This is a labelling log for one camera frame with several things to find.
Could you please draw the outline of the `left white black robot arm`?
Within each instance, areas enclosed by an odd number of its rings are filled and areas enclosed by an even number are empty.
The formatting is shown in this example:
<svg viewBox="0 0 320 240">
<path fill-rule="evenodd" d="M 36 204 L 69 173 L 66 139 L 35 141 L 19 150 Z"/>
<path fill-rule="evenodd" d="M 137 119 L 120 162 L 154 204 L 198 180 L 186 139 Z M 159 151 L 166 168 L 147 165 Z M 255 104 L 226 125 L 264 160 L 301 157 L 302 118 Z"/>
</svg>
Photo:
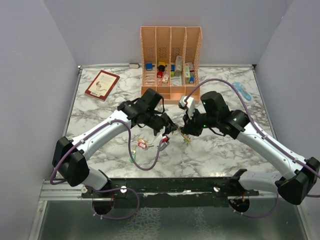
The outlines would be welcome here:
<svg viewBox="0 0 320 240">
<path fill-rule="evenodd" d="M 148 88 L 141 97 L 122 102 L 108 118 L 87 132 L 73 139 L 61 137 L 54 150 L 50 183 L 57 185 L 55 178 L 60 174 L 71 187 L 83 184 L 97 196 L 106 197 L 111 190 L 108 177 L 90 168 L 87 161 L 110 140 L 123 132 L 130 133 L 135 126 L 151 128 L 157 151 L 162 151 L 169 144 L 169 135 L 179 128 L 164 110 L 156 110 L 163 101 L 162 95 Z"/>
</svg>

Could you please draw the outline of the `green tag key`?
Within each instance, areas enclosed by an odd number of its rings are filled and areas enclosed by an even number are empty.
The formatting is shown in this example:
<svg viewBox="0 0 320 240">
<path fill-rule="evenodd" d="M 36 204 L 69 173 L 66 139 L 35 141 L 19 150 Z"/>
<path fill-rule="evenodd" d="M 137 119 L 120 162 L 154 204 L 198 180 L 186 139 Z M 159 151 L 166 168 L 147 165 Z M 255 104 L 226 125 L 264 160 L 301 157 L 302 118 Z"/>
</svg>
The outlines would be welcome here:
<svg viewBox="0 0 320 240">
<path fill-rule="evenodd" d="M 136 157 L 137 157 L 137 152 L 136 150 L 131 150 L 131 153 L 130 153 L 130 162 L 133 163 L 135 160 L 136 160 Z"/>
</svg>

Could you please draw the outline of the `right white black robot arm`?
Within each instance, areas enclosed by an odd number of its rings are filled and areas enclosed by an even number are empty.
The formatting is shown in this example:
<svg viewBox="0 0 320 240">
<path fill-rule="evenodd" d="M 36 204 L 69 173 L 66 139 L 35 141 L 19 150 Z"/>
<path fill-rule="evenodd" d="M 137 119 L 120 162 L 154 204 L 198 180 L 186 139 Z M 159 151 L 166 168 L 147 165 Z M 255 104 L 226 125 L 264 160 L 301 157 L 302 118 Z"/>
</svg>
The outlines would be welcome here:
<svg viewBox="0 0 320 240">
<path fill-rule="evenodd" d="M 205 112 L 199 112 L 192 97 L 182 96 L 179 107 L 185 109 L 181 132 L 200 136 L 203 129 L 217 128 L 223 136 L 230 136 L 261 155 L 276 169 L 276 173 L 239 170 L 230 182 L 229 189 L 240 196 L 247 190 L 278 193 L 293 205 L 300 205 L 316 184 L 320 162 L 314 157 L 299 155 L 251 122 L 242 110 L 230 110 L 222 95 L 209 91 L 200 97 Z"/>
</svg>

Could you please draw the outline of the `metal coil keyring yellow handle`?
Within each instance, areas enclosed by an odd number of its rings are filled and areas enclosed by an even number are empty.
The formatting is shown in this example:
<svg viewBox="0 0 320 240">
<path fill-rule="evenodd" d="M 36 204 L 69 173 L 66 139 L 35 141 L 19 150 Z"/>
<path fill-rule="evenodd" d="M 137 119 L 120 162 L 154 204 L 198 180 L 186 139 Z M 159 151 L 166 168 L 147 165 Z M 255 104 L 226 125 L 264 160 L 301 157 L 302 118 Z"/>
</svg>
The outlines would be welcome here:
<svg viewBox="0 0 320 240">
<path fill-rule="evenodd" d="M 178 127 L 178 128 L 177 128 L 177 132 L 178 132 L 178 133 L 180 134 L 180 136 L 183 138 L 183 142 L 184 142 L 185 144 L 188 145 L 188 144 L 192 141 L 189 135 L 187 135 L 187 134 L 185 134 L 185 133 L 182 133 L 181 127 Z"/>
</svg>

